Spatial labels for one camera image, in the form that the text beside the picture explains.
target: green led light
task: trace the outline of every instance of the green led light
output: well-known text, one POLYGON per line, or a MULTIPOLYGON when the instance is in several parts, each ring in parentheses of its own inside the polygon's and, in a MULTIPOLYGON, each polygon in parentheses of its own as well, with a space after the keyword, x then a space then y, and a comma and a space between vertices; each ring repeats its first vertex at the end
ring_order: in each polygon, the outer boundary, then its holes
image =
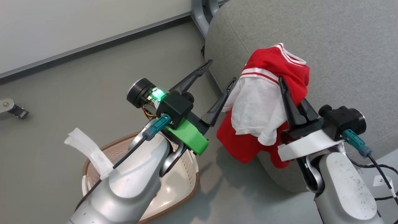
POLYGON ((155 97, 157 101, 161 101, 165 95, 166 94, 159 88, 151 93, 151 97, 155 97))

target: teal connector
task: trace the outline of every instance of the teal connector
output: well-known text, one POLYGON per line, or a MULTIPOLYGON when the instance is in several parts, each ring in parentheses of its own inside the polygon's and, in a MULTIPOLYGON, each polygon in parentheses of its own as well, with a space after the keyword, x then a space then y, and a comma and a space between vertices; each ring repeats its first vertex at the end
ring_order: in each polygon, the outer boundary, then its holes
POLYGON ((356 150, 358 150, 359 154, 363 158, 366 158, 372 153, 372 150, 369 147, 365 146, 365 142, 351 129, 345 130, 343 132, 343 139, 348 144, 352 145, 356 150))
POLYGON ((165 128, 171 120, 172 118, 169 115, 163 114, 150 128, 142 133, 142 136, 146 136, 147 141, 151 140, 155 137, 156 133, 165 128))

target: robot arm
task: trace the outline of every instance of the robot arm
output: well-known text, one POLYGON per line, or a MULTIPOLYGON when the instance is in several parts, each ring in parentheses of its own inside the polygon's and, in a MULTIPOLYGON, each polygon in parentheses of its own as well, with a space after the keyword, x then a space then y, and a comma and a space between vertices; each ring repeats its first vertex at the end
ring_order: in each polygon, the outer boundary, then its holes
POLYGON ((288 118, 289 130, 281 134, 284 147, 278 150, 282 161, 295 159, 325 224, 383 224, 377 214, 376 201, 345 154, 343 132, 356 134, 366 130, 363 115, 356 109, 328 105, 320 109, 322 118, 307 100, 298 108, 290 98, 283 78, 279 80, 288 118), (330 153, 310 161, 322 150, 330 153))
POLYGON ((233 78, 215 105, 202 118, 197 117, 191 112, 194 99, 187 90, 211 63, 212 60, 207 61, 167 94, 147 79, 131 86, 127 100, 159 119, 148 122, 129 146, 128 154, 132 154, 117 162, 120 165, 114 167, 109 177, 93 186, 67 224, 137 223, 160 189, 160 177, 169 172, 187 149, 197 155, 203 153, 208 145, 203 135, 214 126, 236 82, 233 78), (170 122, 158 126, 165 115, 170 122), (178 145, 176 151, 169 141, 178 145))

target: gray fabric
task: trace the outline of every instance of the gray fabric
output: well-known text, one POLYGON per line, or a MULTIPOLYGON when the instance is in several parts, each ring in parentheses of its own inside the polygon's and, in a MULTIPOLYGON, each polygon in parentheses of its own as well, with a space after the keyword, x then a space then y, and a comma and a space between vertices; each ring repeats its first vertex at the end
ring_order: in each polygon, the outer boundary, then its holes
MULTIPOLYGON (((367 120, 362 138, 380 158, 398 144, 397 8, 395 0, 231 0, 210 24, 205 57, 214 60, 211 72, 225 86, 240 75, 252 52, 283 42, 311 67, 312 106, 360 110, 367 120)), ((346 149, 359 163, 369 162, 346 149)), ((262 155, 278 184, 304 190, 294 178, 296 167, 275 169, 262 155)))

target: clothing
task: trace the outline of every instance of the clothing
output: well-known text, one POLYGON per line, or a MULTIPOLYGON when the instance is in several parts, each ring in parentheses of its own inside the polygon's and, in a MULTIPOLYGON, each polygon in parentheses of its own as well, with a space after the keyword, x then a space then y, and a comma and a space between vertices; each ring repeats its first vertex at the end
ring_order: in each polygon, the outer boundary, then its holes
POLYGON ((247 163, 259 151, 271 154, 272 163, 286 167, 277 154, 278 135, 288 129, 278 79, 283 77, 296 105, 307 94, 310 68, 279 43, 258 49, 250 57, 223 111, 230 111, 217 138, 237 160, 247 163))

